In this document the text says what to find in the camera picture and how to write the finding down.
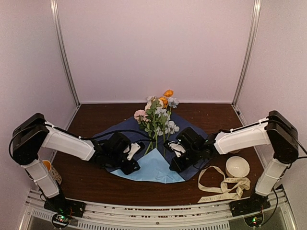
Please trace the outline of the light blue fake flower stem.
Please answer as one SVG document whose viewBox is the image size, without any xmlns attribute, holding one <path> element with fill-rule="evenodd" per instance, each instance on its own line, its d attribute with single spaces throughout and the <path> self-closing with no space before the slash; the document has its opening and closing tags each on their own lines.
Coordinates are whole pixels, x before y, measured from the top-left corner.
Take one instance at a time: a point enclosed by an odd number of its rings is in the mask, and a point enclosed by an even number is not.
<svg viewBox="0 0 307 230">
<path fill-rule="evenodd" d="M 177 108 L 179 101 L 173 96 L 163 96 L 156 100 L 155 118 L 155 136 L 162 137 L 163 142 L 167 141 L 172 134 L 177 133 L 180 128 L 171 119 L 172 109 Z"/>
</svg>

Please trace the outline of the blue wrapping paper sheet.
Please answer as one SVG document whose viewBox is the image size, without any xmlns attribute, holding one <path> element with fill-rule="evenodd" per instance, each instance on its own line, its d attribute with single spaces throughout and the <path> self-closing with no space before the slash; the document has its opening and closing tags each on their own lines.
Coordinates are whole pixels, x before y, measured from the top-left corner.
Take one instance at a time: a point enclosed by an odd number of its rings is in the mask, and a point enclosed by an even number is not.
<svg viewBox="0 0 307 230">
<path fill-rule="evenodd" d="M 201 135 L 204 139 L 207 138 L 208 134 L 206 134 L 201 128 L 193 125 L 186 119 L 180 117 L 176 113 L 172 113 L 171 120 L 175 122 L 177 126 L 179 126 L 179 132 L 172 134 L 169 136 L 170 141 L 175 141 L 178 133 L 183 131 L 183 129 L 187 127 L 191 127 L 196 131 L 197 134 Z M 134 117 L 130 117 L 126 121 L 123 121 L 117 125 L 110 127 L 109 129 L 94 135 L 97 137 L 99 135 L 105 134 L 107 132 L 115 131 L 115 130 L 137 130 L 141 131 L 137 121 Z M 133 132 L 124 132 L 125 136 L 127 136 L 131 142 L 139 141 L 144 137 L 140 134 Z M 196 175 L 199 171 L 199 168 L 205 166 L 209 160 L 200 160 L 194 166 L 188 167 L 184 172 L 177 173 L 175 171 L 171 171 L 169 169 L 172 158 L 176 155 L 173 152 L 169 152 L 166 150 L 164 157 L 164 147 L 163 147 L 163 137 L 158 138 L 158 149 L 151 150 L 145 156 L 146 149 L 148 147 L 149 142 L 145 141 L 145 148 L 140 153 L 134 155 L 133 159 L 137 161 L 140 166 L 140 169 L 129 174 L 125 175 L 121 169 L 117 168 L 106 168 L 106 170 L 118 177 L 126 178 L 133 181 L 143 181 L 143 182 L 157 182 L 163 184 L 172 184 L 185 182 L 191 179 L 194 175 Z"/>
</svg>

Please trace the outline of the orange fake flower stem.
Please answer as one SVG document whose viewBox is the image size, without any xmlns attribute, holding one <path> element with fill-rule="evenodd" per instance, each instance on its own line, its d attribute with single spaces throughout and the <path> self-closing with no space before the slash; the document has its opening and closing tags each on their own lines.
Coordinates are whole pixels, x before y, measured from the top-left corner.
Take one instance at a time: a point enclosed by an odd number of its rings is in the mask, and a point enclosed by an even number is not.
<svg viewBox="0 0 307 230">
<path fill-rule="evenodd" d="M 174 91 L 168 89 L 159 98 L 163 102 L 163 108 L 158 110 L 158 129 L 157 133 L 166 141 L 169 136 L 176 131 L 176 124 L 171 120 L 172 109 L 177 107 L 176 98 L 173 97 Z"/>
</svg>

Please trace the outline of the pink fake flower stem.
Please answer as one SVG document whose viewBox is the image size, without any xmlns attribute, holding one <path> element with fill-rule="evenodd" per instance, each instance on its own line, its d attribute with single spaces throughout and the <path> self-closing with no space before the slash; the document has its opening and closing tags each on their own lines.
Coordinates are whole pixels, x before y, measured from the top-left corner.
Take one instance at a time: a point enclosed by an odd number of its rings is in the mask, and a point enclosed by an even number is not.
<svg viewBox="0 0 307 230">
<path fill-rule="evenodd" d="M 150 116 L 146 113 L 146 111 L 137 110 L 134 113 L 134 119 L 139 124 L 140 130 L 146 132 L 153 141 L 156 141 L 154 122 L 151 120 Z"/>
</svg>

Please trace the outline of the cream rose fake flower stem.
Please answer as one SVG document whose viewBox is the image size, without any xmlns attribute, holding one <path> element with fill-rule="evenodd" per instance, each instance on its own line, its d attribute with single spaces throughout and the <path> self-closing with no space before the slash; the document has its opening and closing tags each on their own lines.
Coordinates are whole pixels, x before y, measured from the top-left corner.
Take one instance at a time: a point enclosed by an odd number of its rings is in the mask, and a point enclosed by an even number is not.
<svg viewBox="0 0 307 230">
<path fill-rule="evenodd" d="M 146 118 L 149 121 L 146 122 L 145 131 L 152 138 L 152 141 L 149 143 L 145 155 L 151 150 L 157 147 L 158 145 L 158 110 L 163 108 L 163 102 L 156 96 L 149 96 L 147 98 L 147 104 L 145 106 Z"/>
</svg>

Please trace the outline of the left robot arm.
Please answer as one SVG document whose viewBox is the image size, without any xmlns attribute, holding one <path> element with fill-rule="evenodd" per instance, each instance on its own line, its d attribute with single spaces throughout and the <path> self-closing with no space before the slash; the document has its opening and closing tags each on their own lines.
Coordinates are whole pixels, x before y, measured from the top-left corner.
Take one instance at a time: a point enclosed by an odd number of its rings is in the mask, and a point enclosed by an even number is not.
<svg viewBox="0 0 307 230">
<path fill-rule="evenodd" d="M 110 137 L 84 138 L 69 133 L 36 113 L 19 125 L 12 134 L 9 153 L 31 176 L 50 204 L 59 213 L 69 209 L 59 183 L 44 165 L 47 152 L 62 152 L 101 167 L 119 168 L 125 174 L 139 170 L 134 155 L 143 150 L 141 141 L 132 142 L 123 131 L 112 131 Z"/>
</svg>

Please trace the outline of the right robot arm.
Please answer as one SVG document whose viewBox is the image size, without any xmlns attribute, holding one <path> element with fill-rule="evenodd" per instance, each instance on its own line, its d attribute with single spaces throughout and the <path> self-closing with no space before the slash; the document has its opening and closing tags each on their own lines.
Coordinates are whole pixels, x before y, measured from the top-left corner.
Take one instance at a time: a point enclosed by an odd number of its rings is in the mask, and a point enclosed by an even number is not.
<svg viewBox="0 0 307 230">
<path fill-rule="evenodd" d="M 272 157 L 266 159 L 265 169 L 255 184 L 252 196 L 246 200 L 246 208 L 252 212 L 264 204 L 264 199 L 299 155 L 298 131 L 277 110 L 270 111 L 267 117 L 255 123 L 221 129 L 206 138 L 187 127 L 174 141 L 166 141 L 164 146 L 175 153 L 170 170 L 178 173 L 201 159 L 212 159 L 247 148 L 271 150 Z"/>
</svg>

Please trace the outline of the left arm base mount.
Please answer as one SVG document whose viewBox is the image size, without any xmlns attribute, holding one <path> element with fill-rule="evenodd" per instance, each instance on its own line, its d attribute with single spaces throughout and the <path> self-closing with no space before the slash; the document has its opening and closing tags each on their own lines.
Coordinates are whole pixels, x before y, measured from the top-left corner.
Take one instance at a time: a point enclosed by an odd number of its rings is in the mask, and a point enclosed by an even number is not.
<svg viewBox="0 0 307 230">
<path fill-rule="evenodd" d="M 70 217 L 83 217 L 86 204 L 81 201 L 69 199 L 47 199 L 44 203 L 44 209 L 64 214 Z"/>
</svg>

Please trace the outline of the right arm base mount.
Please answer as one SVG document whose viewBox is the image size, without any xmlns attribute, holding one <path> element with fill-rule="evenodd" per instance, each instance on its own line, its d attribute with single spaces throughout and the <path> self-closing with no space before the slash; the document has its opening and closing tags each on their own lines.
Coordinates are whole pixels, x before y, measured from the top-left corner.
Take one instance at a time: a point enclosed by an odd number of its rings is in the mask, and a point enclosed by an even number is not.
<svg viewBox="0 0 307 230">
<path fill-rule="evenodd" d="M 230 202 L 229 206 L 232 216 L 236 217 L 254 212 L 260 212 L 263 208 L 270 208 L 271 204 L 269 201 L 258 201 L 255 199 L 247 198 Z"/>
</svg>

